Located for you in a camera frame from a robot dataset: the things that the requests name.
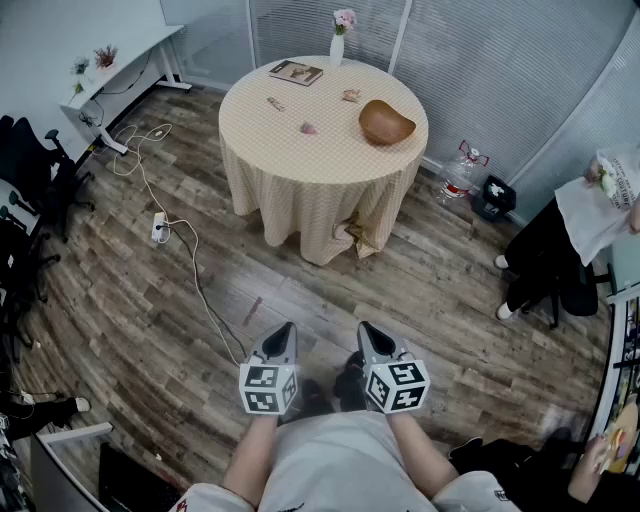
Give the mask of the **round table with checkered cloth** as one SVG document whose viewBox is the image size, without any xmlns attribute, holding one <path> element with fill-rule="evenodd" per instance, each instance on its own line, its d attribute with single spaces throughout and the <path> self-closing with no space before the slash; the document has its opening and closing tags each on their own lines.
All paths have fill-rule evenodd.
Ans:
<svg viewBox="0 0 640 512">
<path fill-rule="evenodd" d="M 268 63 L 241 78 L 219 110 L 220 148 L 240 216 L 260 213 L 264 238 L 280 246 L 297 233 L 301 256 L 318 266 L 354 247 L 361 258 L 381 251 L 427 147 L 429 123 L 414 93 L 392 75 L 346 59 L 296 56 L 323 70 L 308 87 L 269 76 Z M 359 89 L 360 101 L 342 100 Z M 283 112 L 268 103 L 273 97 Z M 382 100 L 416 123 L 394 145 L 372 145 L 358 118 Z M 300 132 L 311 123 L 316 135 Z"/>
</svg>

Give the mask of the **person's left forearm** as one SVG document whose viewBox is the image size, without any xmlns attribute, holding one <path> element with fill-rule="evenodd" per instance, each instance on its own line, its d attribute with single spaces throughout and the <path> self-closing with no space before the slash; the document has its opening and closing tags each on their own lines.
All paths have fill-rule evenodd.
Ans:
<svg viewBox="0 0 640 512">
<path fill-rule="evenodd" d="M 254 416 L 236 447 L 222 487 L 257 509 L 271 473 L 276 416 Z"/>
</svg>

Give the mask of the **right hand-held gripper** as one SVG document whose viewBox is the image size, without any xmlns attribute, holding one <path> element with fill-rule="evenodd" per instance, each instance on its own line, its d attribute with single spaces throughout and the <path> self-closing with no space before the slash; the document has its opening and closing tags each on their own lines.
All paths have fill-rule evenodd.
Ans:
<svg viewBox="0 0 640 512">
<path fill-rule="evenodd" d="M 421 409 L 431 386 L 423 360 L 403 339 L 369 321 L 359 323 L 357 341 L 367 409 L 385 415 Z"/>
</svg>

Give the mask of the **small green plant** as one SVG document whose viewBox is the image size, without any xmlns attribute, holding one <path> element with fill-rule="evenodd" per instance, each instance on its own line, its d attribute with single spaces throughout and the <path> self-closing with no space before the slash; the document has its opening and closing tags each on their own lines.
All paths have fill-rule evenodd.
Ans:
<svg viewBox="0 0 640 512">
<path fill-rule="evenodd" d="M 87 57 L 78 57 L 71 68 L 73 76 L 73 93 L 79 95 L 85 91 L 86 87 L 92 83 L 92 78 L 88 74 L 90 61 Z"/>
</svg>

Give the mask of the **black office chair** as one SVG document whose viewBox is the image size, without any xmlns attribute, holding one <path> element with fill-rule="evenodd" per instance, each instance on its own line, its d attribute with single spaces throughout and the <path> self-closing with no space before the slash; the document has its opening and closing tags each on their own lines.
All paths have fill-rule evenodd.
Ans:
<svg viewBox="0 0 640 512">
<path fill-rule="evenodd" d="M 27 118 L 0 117 L 0 181 L 9 184 L 9 203 L 57 230 L 68 241 L 69 208 L 83 206 L 93 211 L 95 204 L 81 201 L 77 194 L 95 176 L 77 174 L 77 166 L 67 155 L 52 129 L 45 139 L 54 144 L 46 148 L 36 137 Z"/>
<path fill-rule="evenodd" d="M 6 205 L 0 206 L 0 351 L 2 360 L 20 362 L 19 345 L 31 349 L 20 334 L 18 323 L 31 310 L 35 300 L 46 304 L 48 296 L 41 291 L 39 272 L 61 256 L 41 256 L 43 242 L 49 233 L 31 236 L 27 226 Z"/>
</svg>

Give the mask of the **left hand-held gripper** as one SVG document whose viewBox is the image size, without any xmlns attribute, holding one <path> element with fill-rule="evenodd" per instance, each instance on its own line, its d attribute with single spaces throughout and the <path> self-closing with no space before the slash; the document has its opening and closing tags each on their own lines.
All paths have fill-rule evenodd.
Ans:
<svg viewBox="0 0 640 512">
<path fill-rule="evenodd" d="M 240 365 L 239 391 L 245 411 L 253 415 L 284 415 L 299 391 L 298 333 L 284 322 L 259 336 Z"/>
</svg>

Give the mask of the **white desk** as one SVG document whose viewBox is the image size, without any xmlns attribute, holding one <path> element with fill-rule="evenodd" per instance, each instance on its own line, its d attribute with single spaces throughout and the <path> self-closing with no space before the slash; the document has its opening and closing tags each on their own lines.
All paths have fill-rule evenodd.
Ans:
<svg viewBox="0 0 640 512">
<path fill-rule="evenodd" d="M 157 24 L 112 35 L 92 35 L 88 48 L 80 50 L 78 56 L 89 59 L 88 74 L 92 83 L 84 92 L 74 95 L 72 66 L 64 68 L 57 92 L 62 112 L 69 120 L 78 121 L 79 129 L 89 131 L 93 139 L 101 139 L 106 147 L 126 154 L 128 146 L 111 137 L 109 126 L 153 86 L 184 91 L 192 88 L 183 80 L 171 41 L 172 36 L 183 30 L 182 25 Z M 100 71 L 95 65 L 94 50 L 107 45 L 118 48 L 115 66 L 112 70 Z"/>
<path fill-rule="evenodd" d="M 112 431 L 113 425 L 104 422 L 31 436 L 30 470 L 36 512 L 110 512 L 72 474 L 53 448 L 107 435 Z"/>
</svg>

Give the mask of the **brown book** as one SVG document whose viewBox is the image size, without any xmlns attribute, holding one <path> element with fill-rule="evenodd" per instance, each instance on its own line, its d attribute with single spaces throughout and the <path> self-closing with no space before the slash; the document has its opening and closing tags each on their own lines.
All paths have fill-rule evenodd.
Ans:
<svg viewBox="0 0 640 512">
<path fill-rule="evenodd" d="M 272 78 L 284 80 L 286 82 L 310 86 L 323 75 L 323 70 L 311 65 L 298 63 L 291 60 L 284 60 L 269 70 Z"/>
</svg>

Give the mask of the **black metal shelf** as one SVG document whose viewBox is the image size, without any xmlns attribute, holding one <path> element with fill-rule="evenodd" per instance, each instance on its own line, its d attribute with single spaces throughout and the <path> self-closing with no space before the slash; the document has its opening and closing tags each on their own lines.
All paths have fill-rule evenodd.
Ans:
<svg viewBox="0 0 640 512">
<path fill-rule="evenodd" d="M 624 341 L 627 327 L 627 303 L 631 299 L 640 299 L 640 283 L 617 294 L 606 297 L 610 312 L 609 339 L 603 377 L 585 441 L 603 432 L 607 426 L 614 405 L 620 369 L 615 365 L 623 362 Z"/>
</svg>

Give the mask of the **person's black shoe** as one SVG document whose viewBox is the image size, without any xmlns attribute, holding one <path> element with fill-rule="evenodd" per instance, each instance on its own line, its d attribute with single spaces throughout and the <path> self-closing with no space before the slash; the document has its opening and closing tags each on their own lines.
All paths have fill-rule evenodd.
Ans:
<svg viewBox="0 0 640 512">
<path fill-rule="evenodd" d="M 364 358 L 361 351 L 356 351 L 347 359 L 345 367 L 336 377 L 333 387 L 333 393 L 339 400 L 342 412 L 367 409 L 364 381 Z"/>
<path fill-rule="evenodd" d="M 326 397 L 323 388 L 313 379 L 306 379 L 301 385 L 302 409 L 301 418 L 331 414 L 333 405 Z"/>
</svg>

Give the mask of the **person's left black shoe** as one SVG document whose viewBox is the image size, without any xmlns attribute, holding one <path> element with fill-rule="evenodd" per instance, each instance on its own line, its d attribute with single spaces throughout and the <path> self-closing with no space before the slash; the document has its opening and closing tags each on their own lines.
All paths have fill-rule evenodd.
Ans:
<svg viewBox="0 0 640 512">
<path fill-rule="evenodd" d="M 302 409 L 301 418 L 331 414 L 333 405 L 326 397 L 323 388 L 313 379 L 306 379 L 301 385 Z"/>
</svg>

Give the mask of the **person's right black shoe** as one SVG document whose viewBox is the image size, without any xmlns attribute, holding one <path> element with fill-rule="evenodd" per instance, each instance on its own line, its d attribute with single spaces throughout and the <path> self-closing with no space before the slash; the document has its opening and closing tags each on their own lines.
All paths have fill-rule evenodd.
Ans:
<svg viewBox="0 0 640 512">
<path fill-rule="evenodd" d="M 364 358 L 361 351 L 356 351 L 347 359 L 345 367 L 336 377 L 333 387 L 333 393 L 339 400 L 342 412 L 367 409 L 364 381 Z"/>
</svg>

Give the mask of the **small black bag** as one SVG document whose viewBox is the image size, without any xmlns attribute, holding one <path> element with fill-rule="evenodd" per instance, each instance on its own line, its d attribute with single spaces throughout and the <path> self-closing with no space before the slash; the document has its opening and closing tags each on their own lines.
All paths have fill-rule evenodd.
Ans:
<svg viewBox="0 0 640 512">
<path fill-rule="evenodd" d="M 501 179 L 489 175 L 472 199 L 472 209 L 485 220 L 500 222 L 516 207 L 516 191 Z"/>
</svg>

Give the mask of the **brown wooden bowl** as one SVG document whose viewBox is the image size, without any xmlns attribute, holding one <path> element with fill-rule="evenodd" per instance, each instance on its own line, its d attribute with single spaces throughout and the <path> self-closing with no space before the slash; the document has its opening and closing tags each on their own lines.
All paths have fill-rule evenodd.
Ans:
<svg viewBox="0 0 640 512">
<path fill-rule="evenodd" d="M 361 110 L 359 126 L 373 145 L 389 146 L 402 142 L 416 129 L 416 123 L 382 100 L 372 100 Z"/>
</svg>

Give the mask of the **person's white clothing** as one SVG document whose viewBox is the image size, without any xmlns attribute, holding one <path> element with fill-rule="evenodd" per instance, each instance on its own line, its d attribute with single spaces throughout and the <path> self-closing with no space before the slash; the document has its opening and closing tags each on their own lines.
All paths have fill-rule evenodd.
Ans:
<svg viewBox="0 0 640 512">
<path fill-rule="evenodd" d="M 383 415 L 334 413 L 276 432 L 273 466 L 257 507 L 199 483 L 170 512 L 520 512 L 489 472 L 463 474 L 434 497 L 411 481 Z"/>
</svg>

